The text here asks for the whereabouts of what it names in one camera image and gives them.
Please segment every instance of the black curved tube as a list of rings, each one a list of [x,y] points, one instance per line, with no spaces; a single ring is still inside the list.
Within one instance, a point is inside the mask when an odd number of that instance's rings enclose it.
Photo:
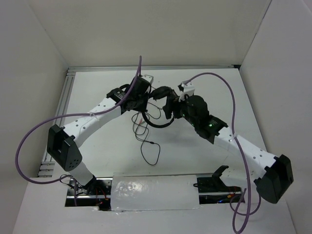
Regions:
[[[147,118],[145,112],[142,112],[142,116],[143,116],[143,119],[145,120],[145,122],[146,122],[148,125],[150,125],[150,126],[152,126],[152,127],[154,127],[154,128],[165,128],[165,127],[168,127],[168,126],[169,126],[170,124],[172,124],[173,121],[174,121],[174,118],[172,118],[172,119],[170,120],[170,122],[165,123],[165,124],[162,124],[162,125],[158,125],[158,124],[154,124],[154,123],[150,122],[150,120]]]

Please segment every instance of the white wall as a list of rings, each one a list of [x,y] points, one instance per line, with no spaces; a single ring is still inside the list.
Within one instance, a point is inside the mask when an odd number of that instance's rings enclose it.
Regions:
[[[298,234],[312,229],[311,9],[309,0],[273,0],[240,70],[267,148],[292,160],[285,198]]]
[[[66,64],[23,0],[0,3],[0,227],[12,233],[26,189],[14,165],[15,151],[31,127],[55,114]],[[28,176],[38,172],[45,126],[22,149]]]
[[[270,0],[28,0],[70,66],[241,64]]]

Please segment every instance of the white table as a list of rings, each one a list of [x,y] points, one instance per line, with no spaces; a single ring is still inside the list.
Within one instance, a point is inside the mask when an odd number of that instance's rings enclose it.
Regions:
[[[201,72],[215,72],[223,76],[236,98],[236,132],[264,148],[248,96],[237,69],[148,70],[144,74],[154,76],[154,87],[177,85]],[[113,88],[129,83],[133,70],[107,70],[76,73],[68,105],[68,113],[88,112]],[[213,76],[203,76],[193,81],[195,94],[208,103],[211,114],[231,122],[232,100],[222,81]],[[163,106],[165,100],[158,101]],[[156,115],[157,111],[149,110]],[[125,175],[173,175],[213,173],[220,165],[244,175],[242,160],[201,139],[185,120],[176,120],[165,129],[150,128],[149,140],[161,145],[160,159],[155,167],[145,163],[140,153],[140,142],[132,132],[130,120],[133,112],[112,120],[81,146],[83,161],[89,170],[100,177],[112,177],[114,173]],[[68,118],[65,123],[73,121]],[[112,137],[112,132],[119,137]],[[147,144],[144,152],[149,160],[155,160],[157,148]],[[56,166],[53,178],[64,171]],[[95,207],[64,207],[66,186],[29,184],[20,208],[14,233],[233,233],[232,215],[228,204],[204,205],[197,210],[150,212],[101,212]],[[243,221],[237,219],[237,226]],[[281,200],[272,205],[263,202],[259,212],[252,216],[245,233],[294,234],[287,204]]]

